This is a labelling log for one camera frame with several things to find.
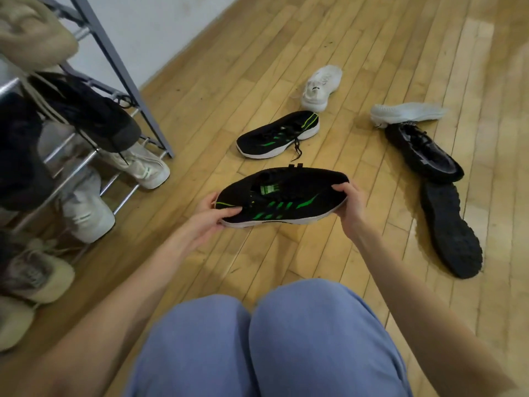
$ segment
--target black shoe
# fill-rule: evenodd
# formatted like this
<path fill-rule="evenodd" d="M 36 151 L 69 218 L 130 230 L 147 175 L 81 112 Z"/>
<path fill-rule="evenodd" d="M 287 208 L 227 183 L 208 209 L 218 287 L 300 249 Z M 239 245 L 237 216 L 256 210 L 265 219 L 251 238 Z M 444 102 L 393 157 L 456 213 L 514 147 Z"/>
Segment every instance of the black shoe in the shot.
<path fill-rule="evenodd" d="M 215 208 L 242 206 L 242 212 L 223 220 L 228 227 L 267 222 L 308 224 L 334 212 L 346 199 L 331 188 L 346 181 L 344 173 L 321 168 L 269 168 L 224 189 Z"/>
<path fill-rule="evenodd" d="M 96 93 L 81 79 L 60 73 L 37 73 L 56 87 L 38 77 L 29 77 L 30 84 L 46 102 L 78 130 L 83 130 L 97 146 L 119 153 L 140 139 L 137 122 L 120 105 Z"/>
<path fill-rule="evenodd" d="M 9 93 L 0 100 L 0 127 L 0 206 L 11 211 L 35 209 L 55 186 L 37 152 L 42 120 L 22 96 Z"/>
<path fill-rule="evenodd" d="M 449 184 L 465 175 L 452 156 L 437 146 L 414 122 L 390 124 L 385 134 L 389 142 L 400 149 L 407 165 L 424 179 Z"/>
<path fill-rule="evenodd" d="M 290 113 L 273 123 L 241 135 L 237 149 L 251 159 L 268 159 L 283 153 L 294 144 L 301 157 L 299 141 L 308 139 L 320 130 L 318 114 L 311 111 Z"/>
<path fill-rule="evenodd" d="M 420 204 L 441 262 L 459 278 L 478 274 L 483 263 L 481 247 L 472 229 L 459 215 L 456 187 L 426 181 L 420 188 Z"/>

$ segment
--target metal shoe rack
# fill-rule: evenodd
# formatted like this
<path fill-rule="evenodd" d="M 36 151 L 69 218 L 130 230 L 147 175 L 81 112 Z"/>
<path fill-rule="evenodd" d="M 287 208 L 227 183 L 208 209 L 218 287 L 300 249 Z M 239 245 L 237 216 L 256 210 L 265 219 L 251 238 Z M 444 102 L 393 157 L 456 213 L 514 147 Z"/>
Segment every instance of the metal shoe rack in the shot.
<path fill-rule="evenodd" d="M 89 76 L 80 73 L 76 71 L 72 66 L 70 66 L 69 63 L 65 62 L 61 64 L 61 68 L 63 71 L 70 75 L 74 75 L 76 77 L 79 77 L 80 79 L 83 79 L 86 81 L 86 83 L 95 88 L 103 91 L 104 93 L 108 93 L 110 95 L 111 99 L 119 100 L 120 98 L 128 98 L 132 102 L 132 106 L 135 108 L 135 110 L 131 113 L 131 117 L 134 117 L 137 113 L 141 113 L 147 124 L 152 130 L 152 133 L 154 133 L 156 139 L 153 139 L 149 136 L 146 136 L 142 134 L 142 145 L 145 146 L 147 143 L 151 143 L 155 146 L 157 146 L 161 153 L 159 154 L 160 159 L 165 157 L 166 154 L 168 154 L 170 157 L 174 157 L 175 153 L 172 151 L 171 146 L 169 145 L 167 139 L 163 135 L 162 131 L 160 130 L 160 127 L 158 126 L 156 120 L 152 116 L 151 112 L 149 111 L 149 108 L 146 106 L 145 102 L 143 101 L 140 91 L 134 84 L 132 78 L 130 77 L 127 69 L 125 68 L 123 61 L 121 60 L 120 56 L 118 55 L 116 49 L 112 45 L 109 37 L 107 36 L 105 30 L 101 26 L 101 23 L 99 22 L 99 19 L 97 19 L 97 16 L 92 9 L 92 7 L 89 5 L 87 0 L 70 0 L 75 8 L 71 8 L 68 6 L 65 6 L 55 0 L 38 0 L 42 2 L 43 4 L 47 5 L 48 8 L 50 8 L 58 18 L 68 19 L 72 22 L 74 22 L 79 29 L 74 32 L 75 38 L 77 41 L 81 41 L 85 37 L 89 36 L 90 34 L 94 37 L 97 44 L 101 48 L 101 51 L 109 61 L 110 65 L 114 69 L 114 72 L 120 79 L 121 83 L 123 84 L 123 87 L 126 89 L 126 93 L 123 93 L 117 89 L 114 89 L 108 85 L 105 85 L 98 80 L 94 78 L 90 78 Z M 7 82 L 6 84 L 0 86 L 0 97 L 3 97 L 5 94 L 13 90 L 19 83 L 18 78 L 14 78 Z M 60 145 L 58 145 L 49 155 L 47 155 L 44 158 L 44 162 L 48 163 L 50 162 L 66 145 L 68 145 L 75 137 L 77 136 L 77 133 L 74 132 L 67 139 L 65 139 Z M 44 207 L 50 204 L 50 202 L 57 196 L 57 194 L 61 191 L 61 189 L 68 183 L 72 178 L 84 167 L 86 166 L 91 160 L 93 160 L 97 153 L 99 152 L 99 148 L 95 145 L 92 145 L 94 147 L 94 150 L 89 153 L 79 164 L 78 167 L 60 184 L 57 185 L 57 187 L 54 189 L 53 193 L 43 202 L 41 206 L 24 216 L 15 226 L 14 232 L 19 232 L 23 230 L 24 227 L 26 227 L 31 220 L 33 220 L 42 210 Z M 62 168 L 59 169 L 56 173 L 53 173 L 53 177 L 57 178 L 58 175 L 60 175 L 62 171 Z M 104 185 L 104 187 L 101 189 L 101 195 L 103 195 L 105 192 L 108 191 L 109 187 L 116 181 L 118 176 L 121 174 L 121 171 L 118 171 L 107 184 Z M 125 196 L 125 199 L 122 200 L 122 202 L 116 207 L 114 210 L 114 214 L 116 214 L 123 205 L 127 202 L 127 200 L 130 199 L 132 194 L 137 191 L 137 189 L 140 187 L 139 184 L 136 184 L 134 188 Z M 74 258 L 74 260 L 71 262 L 74 264 L 84 252 L 88 249 L 90 245 L 85 245 L 83 249 L 77 254 L 77 256 Z"/>

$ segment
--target white shoe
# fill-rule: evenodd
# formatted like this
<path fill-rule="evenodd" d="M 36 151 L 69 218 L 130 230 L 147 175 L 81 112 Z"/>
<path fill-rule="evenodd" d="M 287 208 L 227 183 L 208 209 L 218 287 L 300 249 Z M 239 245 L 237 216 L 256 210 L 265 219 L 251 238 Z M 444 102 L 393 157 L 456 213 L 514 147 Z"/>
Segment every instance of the white shoe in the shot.
<path fill-rule="evenodd" d="M 0 296 L 0 351 L 8 350 L 29 330 L 35 312 L 22 301 Z"/>
<path fill-rule="evenodd" d="M 338 89 L 341 80 L 342 69 L 339 66 L 318 69 L 305 86 L 301 106 L 313 112 L 325 110 L 329 95 Z"/>
<path fill-rule="evenodd" d="M 0 287 L 7 293 L 48 304 L 61 297 L 74 281 L 73 267 L 45 253 L 50 248 L 40 239 L 27 242 L 2 233 L 2 249 Z"/>
<path fill-rule="evenodd" d="M 406 121 L 426 121 L 441 119 L 446 109 L 427 103 L 404 103 L 398 106 L 385 106 L 376 104 L 371 108 L 371 121 L 379 128 L 388 124 L 397 124 Z"/>
<path fill-rule="evenodd" d="M 62 172 L 63 180 L 79 163 L 78 159 L 66 163 Z M 84 166 L 61 190 L 63 216 L 72 235 L 84 243 L 98 240 L 116 223 L 114 214 L 99 196 L 100 192 L 101 177 L 89 166 Z"/>
<path fill-rule="evenodd" d="M 99 151 L 104 161 L 133 176 L 143 188 L 158 188 L 169 178 L 169 167 L 139 143 L 135 143 L 121 154 L 123 157 L 118 153 Z"/>

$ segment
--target forearm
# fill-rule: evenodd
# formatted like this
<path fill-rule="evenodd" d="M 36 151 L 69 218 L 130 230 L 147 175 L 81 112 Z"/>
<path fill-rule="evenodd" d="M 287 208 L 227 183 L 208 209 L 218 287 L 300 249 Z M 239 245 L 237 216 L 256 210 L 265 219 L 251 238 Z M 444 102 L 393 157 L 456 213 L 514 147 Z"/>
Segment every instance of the forearm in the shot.
<path fill-rule="evenodd" d="M 360 224 L 354 240 L 400 331 L 440 396 L 496 396 L 514 383 L 474 334 Z"/>
<path fill-rule="evenodd" d="M 19 395 L 101 395 L 179 267 L 179 251 L 171 240 L 161 246 L 37 363 Z"/>

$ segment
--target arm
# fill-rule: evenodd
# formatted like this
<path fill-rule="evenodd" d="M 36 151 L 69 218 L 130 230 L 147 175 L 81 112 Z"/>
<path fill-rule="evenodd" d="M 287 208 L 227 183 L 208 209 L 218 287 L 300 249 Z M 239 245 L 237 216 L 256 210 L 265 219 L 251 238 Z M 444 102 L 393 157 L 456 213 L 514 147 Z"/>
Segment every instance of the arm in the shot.
<path fill-rule="evenodd" d="M 365 221 L 355 185 L 338 211 L 346 235 L 358 247 L 389 311 L 428 380 L 441 396 L 488 397 L 516 388 L 486 347 L 426 285 L 396 259 Z"/>
<path fill-rule="evenodd" d="M 46 353 L 16 395 L 101 395 L 118 369 L 120 354 L 141 334 L 182 260 L 222 229 L 218 220 L 240 212 L 211 209 L 215 198 L 211 194 L 202 200 L 193 217 Z"/>

